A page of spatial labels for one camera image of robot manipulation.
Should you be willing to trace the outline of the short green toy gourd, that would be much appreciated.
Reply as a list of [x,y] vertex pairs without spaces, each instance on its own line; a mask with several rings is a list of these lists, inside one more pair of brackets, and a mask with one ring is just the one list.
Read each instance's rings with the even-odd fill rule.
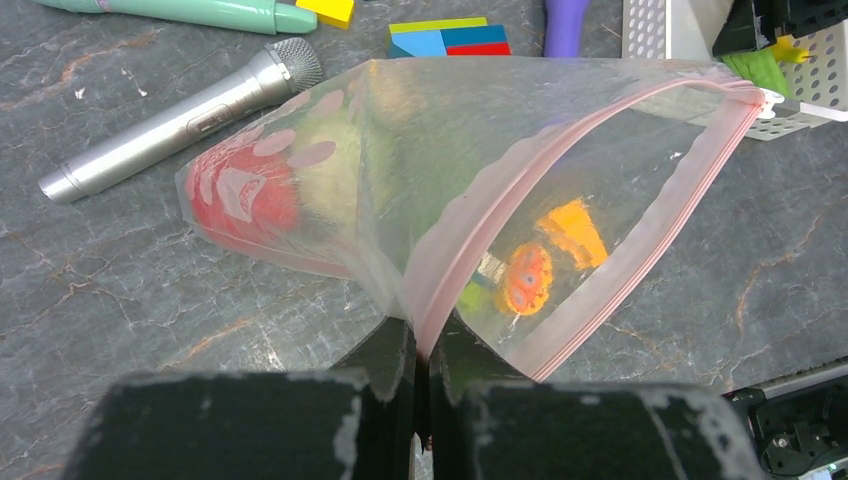
[[719,60],[757,87],[790,96],[787,80],[769,49],[723,55]]

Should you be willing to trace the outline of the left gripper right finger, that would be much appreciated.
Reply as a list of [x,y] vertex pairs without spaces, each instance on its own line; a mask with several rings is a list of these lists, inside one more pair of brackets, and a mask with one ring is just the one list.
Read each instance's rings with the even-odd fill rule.
[[429,360],[438,479],[758,479],[729,403],[668,382],[537,383],[457,315]]

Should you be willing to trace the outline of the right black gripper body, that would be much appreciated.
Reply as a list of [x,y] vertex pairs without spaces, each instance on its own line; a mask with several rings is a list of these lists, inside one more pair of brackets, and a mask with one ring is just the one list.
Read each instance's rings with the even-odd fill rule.
[[712,55],[762,50],[779,37],[803,37],[846,18],[847,0],[735,0],[712,45]]

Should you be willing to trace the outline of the red toy apple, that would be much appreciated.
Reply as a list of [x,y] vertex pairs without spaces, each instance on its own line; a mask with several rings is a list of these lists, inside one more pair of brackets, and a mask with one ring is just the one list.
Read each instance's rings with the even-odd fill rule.
[[269,246],[301,220],[293,172],[281,153],[215,147],[188,166],[183,187],[188,219],[229,249]]

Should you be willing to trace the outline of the clear polka dot zip bag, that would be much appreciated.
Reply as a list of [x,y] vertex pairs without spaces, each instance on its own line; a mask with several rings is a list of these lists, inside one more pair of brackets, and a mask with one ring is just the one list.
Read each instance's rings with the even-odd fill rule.
[[[295,129],[339,118],[362,131],[354,230],[301,203],[269,246],[222,248],[306,273],[351,279],[413,329],[429,357],[457,313],[508,363],[547,379],[616,310],[678,236],[752,124],[764,90],[714,62],[470,56],[365,62],[213,146],[289,158]],[[581,198],[608,259],[578,270],[536,228]],[[551,255],[554,281],[535,315],[457,303],[483,254],[507,265],[522,244]]]

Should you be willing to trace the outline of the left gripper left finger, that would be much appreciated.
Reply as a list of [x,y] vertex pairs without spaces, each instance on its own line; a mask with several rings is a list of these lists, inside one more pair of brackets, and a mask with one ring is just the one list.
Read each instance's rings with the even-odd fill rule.
[[66,479],[409,479],[415,342],[387,318],[326,370],[127,376]]

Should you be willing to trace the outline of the yellow toy banana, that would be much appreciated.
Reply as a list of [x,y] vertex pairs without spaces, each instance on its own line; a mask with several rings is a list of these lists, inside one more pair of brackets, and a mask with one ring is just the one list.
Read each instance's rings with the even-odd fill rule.
[[778,37],[776,42],[769,47],[777,62],[802,64],[812,57],[807,49],[800,48],[794,44],[795,39],[791,35]]

